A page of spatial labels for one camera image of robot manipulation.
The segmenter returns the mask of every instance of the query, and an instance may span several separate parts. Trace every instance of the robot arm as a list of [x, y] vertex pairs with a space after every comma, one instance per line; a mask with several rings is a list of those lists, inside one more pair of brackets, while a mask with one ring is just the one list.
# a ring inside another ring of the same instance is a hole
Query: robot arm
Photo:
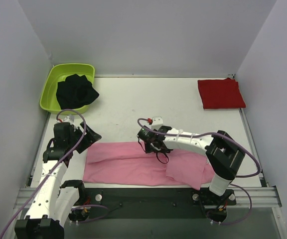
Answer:
[[[215, 171], [209, 190], [218, 196], [224, 194], [229, 184], [235, 179], [245, 156], [237, 146], [219, 137], [193, 138], [192, 136], [197, 134], [164, 126], [161, 117], [153, 117], [148, 122], [155, 133], [148, 131], [148, 128], [144, 126], [137, 135], [144, 141], [146, 153], [155, 152], [166, 155], [173, 149], [184, 149], [206, 155]], [[160, 135], [158, 132], [176, 136]], [[231, 138], [224, 131], [220, 130], [218, 133]], [[191, 135], [191, 137], [180, 137], [180, 134]]]
[[[69, 154], [51, 174], [49, 172], [76, 144], [81, 135], [82, 131], [74, 125], [72, 116], [54, 125], [54, 138], [50, 140], [43, 153], [40, 182], [46, 176], [48, 179], [35, 195], [25, 218], [16, 221], [15, 233], [18, 239], [64, 238], [63, 227], [71, 208], [75, 204], [83, 204], [87, 196], [81, 180], [69, 180], [61, 185], [73, 153]], [[86, 134], [76, 147], [77, 152], [83, 152], [99, 139], [101, 136], [86, 126]]]

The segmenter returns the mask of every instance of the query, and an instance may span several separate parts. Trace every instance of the fabric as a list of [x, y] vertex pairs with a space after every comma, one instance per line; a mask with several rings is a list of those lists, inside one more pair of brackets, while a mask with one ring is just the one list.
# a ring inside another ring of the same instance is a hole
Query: fabric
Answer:
[[199, 80], [198, 89], [204, 109], [246, 107], [239, 90], [239, 83], [234, 79]]
[[56, 97], [63, 109], [77, 109], [91, 104], [99, 96], [93, 84], [86, 76], [77, 74], [66, 77], [65, 81], [58, 82]]
[[162, 164], [154, 153], [143, 152], [137, 142], [95, 143], [88, 149], [83, 181], [146, 186], [188, 184], [200, 189], [214, 176], [205, 156], [176, 149], [168, 157], [168, 164]]

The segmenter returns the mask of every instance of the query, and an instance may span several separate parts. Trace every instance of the red napkin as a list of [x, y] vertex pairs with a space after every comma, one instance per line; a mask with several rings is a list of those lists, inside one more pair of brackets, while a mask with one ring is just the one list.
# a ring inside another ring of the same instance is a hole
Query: red napkin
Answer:
[[239, 90], [239, 83], [234, 79], [199, 80], [198, 89], [204, 109], [246, 107]]

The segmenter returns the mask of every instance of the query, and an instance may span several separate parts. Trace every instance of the pink towel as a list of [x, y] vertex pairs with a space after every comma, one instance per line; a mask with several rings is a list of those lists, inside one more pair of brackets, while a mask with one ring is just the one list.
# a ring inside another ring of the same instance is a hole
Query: pink towel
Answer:
[[169, 162], [162, 164], [154, 153], [143, 152], [137, 142], [95, 143], [88, 149], [83, 181], [146, 186], [188, 184], [200, 189], [214, 176], [203, 155], [176, 149], [168, 156]]

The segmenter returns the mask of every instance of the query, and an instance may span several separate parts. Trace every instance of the cable tie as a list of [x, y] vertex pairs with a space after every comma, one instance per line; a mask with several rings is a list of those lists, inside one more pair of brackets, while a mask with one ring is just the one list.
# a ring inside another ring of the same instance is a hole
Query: cable tie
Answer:
[[190, 137], [190, 143], [189, 144], [191, 144], [191, 142], [192, 142], [192, 140], [193, 140], [193, 137], [196, 135], [196, 133], [192, 133], [191, 134], [191, 137]]
[[179, 136], [183, 133], [183, 129], [179, 129], [178, 134], [175, 138], [175, 141], [178, 142]]
[[156, 146], [154, 146], [153, 143], [150, 143], [151, 147], [153, 147], [154, 149], [158, 150], [158, 151], [161, 151], [161, 148], [157, 148]]

